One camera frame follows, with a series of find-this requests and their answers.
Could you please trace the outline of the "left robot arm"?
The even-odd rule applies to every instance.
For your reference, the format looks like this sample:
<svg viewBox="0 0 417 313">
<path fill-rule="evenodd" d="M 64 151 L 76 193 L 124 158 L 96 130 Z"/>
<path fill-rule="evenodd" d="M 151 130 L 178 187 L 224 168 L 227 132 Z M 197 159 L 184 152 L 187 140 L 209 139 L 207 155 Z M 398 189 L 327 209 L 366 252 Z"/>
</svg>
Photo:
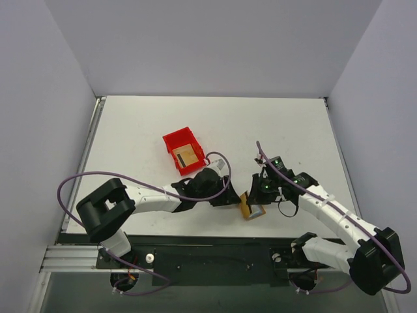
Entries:
<svg viewBox="0 0 417 313">
<path fill-rule="evenodd" d="M 205 168 L 193 178 L 163 187 L 162 192 L 128 186 L 119 178 L 112 178 L 79 201 L 76 210 L 90 242 L 108 249 L 111 261 L 125 269 L 133 263 L 134 252 L 121 228 L 131 215 L 157 211 L 181 213 L 193 209 L 201 198 L 213 207 L 241 202 L 228 175 L 221 177 L 220 170 Z"/>
</svg>

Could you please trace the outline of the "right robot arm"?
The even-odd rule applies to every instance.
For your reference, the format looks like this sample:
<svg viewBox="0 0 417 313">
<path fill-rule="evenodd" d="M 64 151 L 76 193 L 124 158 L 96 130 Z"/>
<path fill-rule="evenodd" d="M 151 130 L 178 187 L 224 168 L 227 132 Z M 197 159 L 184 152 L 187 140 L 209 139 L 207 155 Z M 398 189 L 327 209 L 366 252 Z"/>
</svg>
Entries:
<svg viewBox="0 0 417 313">
<path fill-rule="evenodd" d="M 291 243 L 291 259 L 299 267 L 320 263 L 348 274 L 356 286 L 375 295 L 405 269 L 398 234 L 362 220 L 334 199 L 309 174 L 298 175 L 280 157 L 255 158 L 260 173 L 252 176 L 248 205 L 291 202 L 311 214 L 341 240 L 335 243 L 307 232 Z"/>
</svg>

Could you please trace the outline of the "red plastic bin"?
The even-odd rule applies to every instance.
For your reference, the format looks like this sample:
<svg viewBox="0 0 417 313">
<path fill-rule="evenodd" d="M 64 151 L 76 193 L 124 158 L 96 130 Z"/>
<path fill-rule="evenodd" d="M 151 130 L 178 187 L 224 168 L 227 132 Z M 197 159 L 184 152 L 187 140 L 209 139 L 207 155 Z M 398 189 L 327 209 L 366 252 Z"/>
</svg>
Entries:
<svg viewBox="0 0 417 313">
<path fill-rule="evenodd" d="M 179 171 L 181 176 L 189 175 L 197 170 L 200 170 L 206 165 L 204 150 L 189 127 L 184 127 L 170 134 L 166 134 L 162 138 L 167 148 L 167 152 L 173 158 L 175 167 Z M 189 143 L 193 146 L 199 161 L 195 164 L 192 164 L 191 166 L 181 169 L 178 161 L 174 157 L 173 150 Z"/>
</svg>

